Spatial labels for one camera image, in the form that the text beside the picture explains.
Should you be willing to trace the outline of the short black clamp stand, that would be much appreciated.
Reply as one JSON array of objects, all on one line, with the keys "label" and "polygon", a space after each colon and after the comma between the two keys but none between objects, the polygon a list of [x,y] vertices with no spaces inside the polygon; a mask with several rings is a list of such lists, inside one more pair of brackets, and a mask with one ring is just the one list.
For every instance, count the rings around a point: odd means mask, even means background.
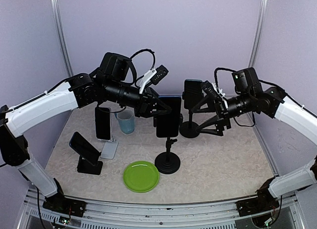
[{"label": "short black clamp stand", "polygon": [[189,120],[183,122],[180,125],[179,132],[185,138],[196,138],[199,133],[196,132],[197,123],[193,122],[193,112],[191,109],[188,110]]}]

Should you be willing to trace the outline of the black phone white case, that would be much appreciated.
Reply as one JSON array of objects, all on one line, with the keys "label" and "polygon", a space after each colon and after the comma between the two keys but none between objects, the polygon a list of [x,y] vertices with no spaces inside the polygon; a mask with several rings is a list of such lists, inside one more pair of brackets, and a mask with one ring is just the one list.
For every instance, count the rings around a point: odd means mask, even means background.
[{"label": "black phone white case", "polygon": [[106,107],[95,108],[96,137],[101,140],[111,139],[111,115],[110,109]]}]

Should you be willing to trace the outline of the tall black clamp stand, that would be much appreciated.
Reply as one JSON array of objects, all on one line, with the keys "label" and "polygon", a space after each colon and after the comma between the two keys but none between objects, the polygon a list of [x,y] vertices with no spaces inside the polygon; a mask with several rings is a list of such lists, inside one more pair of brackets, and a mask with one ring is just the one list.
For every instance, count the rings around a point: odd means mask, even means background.
[{"label": "tall black clamp stand", "polygon": [[[154,127],[156,128],[157,117],[154,118]],[[183,122],[183,116],[180,114],[180,124]],[[173,174],[180,168],[180,158],[171,152],[172,145],[177,142],[176,137],[166,137],[165,148],[166,151],[160,153],[155,158],[155,166],[162,174]]]}]

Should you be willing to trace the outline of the black phone blue case bottom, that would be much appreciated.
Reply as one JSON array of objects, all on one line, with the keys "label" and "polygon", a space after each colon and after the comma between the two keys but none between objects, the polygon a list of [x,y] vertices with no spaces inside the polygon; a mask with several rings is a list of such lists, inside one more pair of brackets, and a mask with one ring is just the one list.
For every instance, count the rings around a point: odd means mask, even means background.
[{"label": "black phone blue case bottom", "polygon": [[77,152],[90,165],[96,166],[100,152],[91,145],[79,132],[75,132],[69,142],[69,146]]}]

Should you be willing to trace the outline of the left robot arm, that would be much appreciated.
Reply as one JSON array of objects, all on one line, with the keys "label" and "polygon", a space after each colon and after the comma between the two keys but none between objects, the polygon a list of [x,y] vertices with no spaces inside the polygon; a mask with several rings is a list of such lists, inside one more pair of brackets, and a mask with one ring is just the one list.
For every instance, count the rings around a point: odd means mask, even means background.
[{"label": "left robot arm", "polygon": [[17,106],[0,109],[0,152],[4,162],[16,167],[58,211],[69,207],[57,180],[28,152],[24,133],[56,115],[85,107],[94,102],[111,101],[131,107],[137,117],[150,118],[167,114],[164,104],[152,85],[158,84],[168,70],[152,67],[142,78],[131,57],[108,52],[92,73],[78,74],[60,81],[53,88]]}]

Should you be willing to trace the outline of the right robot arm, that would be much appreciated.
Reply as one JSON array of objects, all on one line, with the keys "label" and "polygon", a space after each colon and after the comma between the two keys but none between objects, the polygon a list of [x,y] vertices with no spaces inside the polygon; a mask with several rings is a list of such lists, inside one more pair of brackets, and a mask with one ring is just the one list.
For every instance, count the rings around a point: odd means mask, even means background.
[{"label": "right robot arm", "polygon": [[[191,110],[194,113],[214,112],[215,116],[196,127],[199,133],[222,136],[225,129],[230,129],[230,120],[242,114],[256,112],[283,122],[312,143],[317,142],[317,116],[295,101],[283,88],[269,83],[270,88],[263,90],[263,80],[258,79],[253,67],[239,71],[231,70],[237,96],[227,99],[218,82],[201,83],[205,93]],[[264,211],[273,199],[295,190],[303,190],[317,183],[317,161],[276,178],[267,180],[257,191],[253,206]]]}]

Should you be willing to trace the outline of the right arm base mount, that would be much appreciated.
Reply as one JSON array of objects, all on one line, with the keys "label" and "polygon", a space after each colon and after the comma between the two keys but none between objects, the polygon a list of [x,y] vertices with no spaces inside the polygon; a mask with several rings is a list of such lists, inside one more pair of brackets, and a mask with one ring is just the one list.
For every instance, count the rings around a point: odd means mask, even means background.
[{"label": "right arm base mount", "polygon": [[273,199],[267,202],[266,200],[261,200],[258,197],[255,197],[245,200],[239,200],[236,202],[236,206],[239,216],[243,217],[270,211],[274,208],[278,208],[280,205],[277,199]]}]

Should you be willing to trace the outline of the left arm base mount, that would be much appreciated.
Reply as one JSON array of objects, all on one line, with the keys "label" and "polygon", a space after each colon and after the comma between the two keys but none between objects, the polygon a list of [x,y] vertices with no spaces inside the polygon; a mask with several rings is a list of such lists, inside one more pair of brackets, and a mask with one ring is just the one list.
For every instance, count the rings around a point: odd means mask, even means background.
[{"label": "left arm base mount", "polygon": [[52,196],[45,198],[43,208],[82,218],[86,209],[86,202],[66,197]]}]

